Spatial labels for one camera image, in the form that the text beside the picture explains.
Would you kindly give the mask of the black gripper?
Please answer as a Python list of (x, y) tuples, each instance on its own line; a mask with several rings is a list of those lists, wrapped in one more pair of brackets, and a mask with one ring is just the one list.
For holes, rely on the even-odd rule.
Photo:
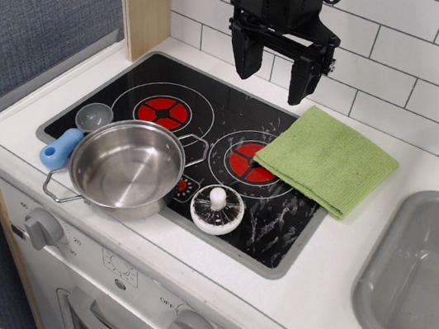
[(263, 50), (294, 60), (288, 104), (300, 104), (317, 87), (321, 72), (335, 66), (339, 37), (320, 19), (323, 5), (341, 0), (230, 0), (230, 31), (237, 74), (250, 78), (261, 69)]

